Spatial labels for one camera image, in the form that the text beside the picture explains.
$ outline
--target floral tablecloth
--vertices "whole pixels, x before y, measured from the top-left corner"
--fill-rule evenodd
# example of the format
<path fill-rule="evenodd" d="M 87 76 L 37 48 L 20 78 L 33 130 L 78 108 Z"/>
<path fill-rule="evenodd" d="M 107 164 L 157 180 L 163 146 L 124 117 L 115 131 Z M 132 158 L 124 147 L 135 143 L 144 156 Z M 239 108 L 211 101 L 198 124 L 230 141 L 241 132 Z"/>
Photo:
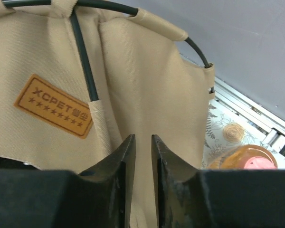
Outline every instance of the floral tablecloth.
<path fill-rule="evenodd" d="M 226 130 L 231 133 L 231 137 L 227 137 Z M 270 145 L 263 144 L 262 141 L 265 137 L 262 132 L 250 125 L 243 117 L 212 100 L 209 104 L 202 168 L 206 168 L 229 148 L 254 144 L 269 150 L 275 157 L 278 168 L 285 169 L 285 157 L 273 150 Z"/>

